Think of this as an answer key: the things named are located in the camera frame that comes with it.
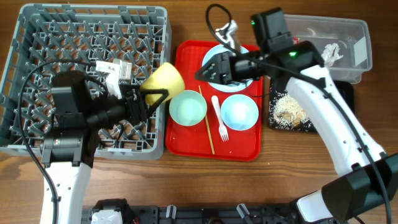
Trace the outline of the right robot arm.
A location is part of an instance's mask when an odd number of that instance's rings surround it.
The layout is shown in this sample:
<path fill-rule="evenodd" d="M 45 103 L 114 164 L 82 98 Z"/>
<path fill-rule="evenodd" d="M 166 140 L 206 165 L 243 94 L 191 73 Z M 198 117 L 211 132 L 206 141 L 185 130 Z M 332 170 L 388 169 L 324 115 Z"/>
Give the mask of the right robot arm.
<path fill-rule="evenodd" d="M 397 156 L 388 155 L 366 132 L 337 90 L 322 56 L 309 41 L 295 43 L 280 8 L 251 16 L 257 51 L 242 53 L 226 43 L 231 24 L 210 29 L 225 47 L 199 69 L 197 80 L 229 85 L 268 76 L 304 109 L 323 139 L 338 178 L 293 201 L 302 223 L 358 218 L 380 205 L 392 221 Z"/>

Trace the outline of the small light blue bowl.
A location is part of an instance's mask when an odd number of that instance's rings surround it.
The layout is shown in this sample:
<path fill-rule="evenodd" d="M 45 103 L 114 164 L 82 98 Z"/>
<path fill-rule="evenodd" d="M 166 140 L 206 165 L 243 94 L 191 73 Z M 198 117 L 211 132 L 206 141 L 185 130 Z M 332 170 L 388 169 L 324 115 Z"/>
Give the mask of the small light blue bowl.
<path fill-rule="evenodd" d="M 257 123 L 259 108 L 247 95 L 231 95 L 221 104 L 221 118 L 230 129 L 246 131 Z"/>

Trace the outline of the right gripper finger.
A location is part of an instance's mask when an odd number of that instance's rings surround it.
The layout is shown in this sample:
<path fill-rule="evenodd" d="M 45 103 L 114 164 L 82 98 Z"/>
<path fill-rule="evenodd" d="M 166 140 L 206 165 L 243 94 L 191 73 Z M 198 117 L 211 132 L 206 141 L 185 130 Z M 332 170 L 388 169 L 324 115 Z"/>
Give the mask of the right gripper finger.
<path fill-rule="evenodd" d="M 204 82 L 210 82 L 210 83 L 216 83 L 216 84 L 221 84 L 221 78 L 220 75 L 217 73 L 196 73 L 195 74 L 195 79 L 199 81 L 204 81 Z"/>
<path fill-rule="evenodd" d="M 216 54 L 207 61 L 196 73 L 196 78 L 217 78 L 220 75 L 222 54 Z"/>

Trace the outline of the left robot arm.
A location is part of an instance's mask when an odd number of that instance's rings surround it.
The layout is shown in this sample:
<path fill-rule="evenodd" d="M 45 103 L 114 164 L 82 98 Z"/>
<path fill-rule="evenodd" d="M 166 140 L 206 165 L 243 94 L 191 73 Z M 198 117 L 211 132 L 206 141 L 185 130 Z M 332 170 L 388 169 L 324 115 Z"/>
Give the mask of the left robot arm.
<path fill-rule="evenodd" d="M 142 89 L 123 85 L 121 98 L 107 93 L 93 98 L 86 73 L 59 72 L 52 79 L 57 127 L 45 135 L 40 147 L 42 163 L 56 195 L 45 185 L 41 223 L 78 223 L 90 179 L 99 130 L 110 129 L 122 120 L 131 124 L 145 121 L 169 96 L 168 90 Z"/>

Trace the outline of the yellow plastic cup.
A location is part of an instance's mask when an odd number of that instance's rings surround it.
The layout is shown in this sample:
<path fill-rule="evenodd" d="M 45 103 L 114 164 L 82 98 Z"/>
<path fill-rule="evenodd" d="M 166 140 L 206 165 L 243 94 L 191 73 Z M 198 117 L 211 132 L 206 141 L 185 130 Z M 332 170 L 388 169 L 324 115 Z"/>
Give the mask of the yellow plastic cup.
<path fill-rule="evenodd" d="M 168 90 L 168 97 L 162 101 L 164 103 L 183 92 L 185 90 L 185 83 L 179 71 L 171 63 L 165 62 L 149 76 L 140 89 Z"/>

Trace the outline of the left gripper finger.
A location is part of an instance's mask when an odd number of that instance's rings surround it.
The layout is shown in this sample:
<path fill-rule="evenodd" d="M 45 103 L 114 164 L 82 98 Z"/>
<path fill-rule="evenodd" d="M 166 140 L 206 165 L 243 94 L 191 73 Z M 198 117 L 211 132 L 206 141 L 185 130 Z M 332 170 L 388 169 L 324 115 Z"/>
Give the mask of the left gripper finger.
<path fill-rule="evenodd" d="M 120 84 L 119 88 L 122 96 L 141 96 L 140 85 Z"/>
<path fill-rule="evenodd" d="M 153 115 L 155 110 L 167 99 L 169 91 L 167 89 L 142 89 L 139 90 L 146 107 L 146 115 Z"/>

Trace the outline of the rice food scraps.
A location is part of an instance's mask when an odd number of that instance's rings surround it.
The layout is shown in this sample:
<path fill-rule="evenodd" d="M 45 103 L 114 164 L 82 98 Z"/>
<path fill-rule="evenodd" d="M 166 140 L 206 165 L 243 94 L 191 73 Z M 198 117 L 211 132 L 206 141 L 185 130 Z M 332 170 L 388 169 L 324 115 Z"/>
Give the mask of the rice food scraps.
<path fill-rule="evenodd" d="M 275 102 L 272 117 L 278 127 L 284 129 L 297 128 L 310 121 L 305 110 L 287 93 Z"/>

